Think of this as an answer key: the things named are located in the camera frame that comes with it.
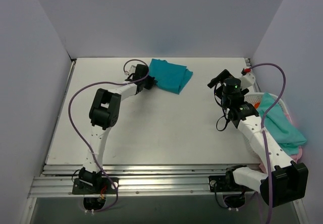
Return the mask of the teal t-shirt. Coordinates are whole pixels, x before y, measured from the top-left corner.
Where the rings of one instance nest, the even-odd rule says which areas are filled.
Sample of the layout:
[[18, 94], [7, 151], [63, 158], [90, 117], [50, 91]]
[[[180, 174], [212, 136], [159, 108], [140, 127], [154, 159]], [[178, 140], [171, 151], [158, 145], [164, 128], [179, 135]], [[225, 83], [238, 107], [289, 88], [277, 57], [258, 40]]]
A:
[[159, 89], [180, 94], [193, 76], [186, 66], [169, 63], [166, 60], [152, 59], [149, 75], [155, 77]]

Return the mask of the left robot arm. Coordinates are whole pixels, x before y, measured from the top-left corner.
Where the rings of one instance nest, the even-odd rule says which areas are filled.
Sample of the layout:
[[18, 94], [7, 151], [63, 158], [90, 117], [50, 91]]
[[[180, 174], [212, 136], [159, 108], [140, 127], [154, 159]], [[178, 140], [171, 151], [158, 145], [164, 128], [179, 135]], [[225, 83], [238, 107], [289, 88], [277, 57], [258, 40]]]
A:
[[155, 79], [149, 76], [149, 67], [137, 64], [130, 68], [127, 79], [113, 89], [96, 91], [90, 111], [91, 123], [89, 153], [79, 172], [79, 180], [89, 193], [97, 193], [102, 187], [102, 161], [107, 137], [117, 123], [121, 102], [137, 95], [143, 89], [150, 90]]

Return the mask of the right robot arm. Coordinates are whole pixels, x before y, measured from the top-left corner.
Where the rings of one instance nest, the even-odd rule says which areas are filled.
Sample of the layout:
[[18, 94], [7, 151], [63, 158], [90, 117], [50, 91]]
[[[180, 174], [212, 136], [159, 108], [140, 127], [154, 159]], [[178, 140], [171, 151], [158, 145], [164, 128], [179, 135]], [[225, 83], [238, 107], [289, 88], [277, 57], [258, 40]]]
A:
[[241, 78], [224, 69], [208, 83], [226, 124], [232, 123], [242, 133], [266, 169], [262, 173], [246, 165], [235, 165], [227, 169], [224, 184], [232, 191], [253, 190], [267, 205], [277, 207], [305, 196], [308, 168], [296, 163], [279, 146], [257, 109], [245, 100], [248, 87], [254, 82], [249, 69], [242, 71]]

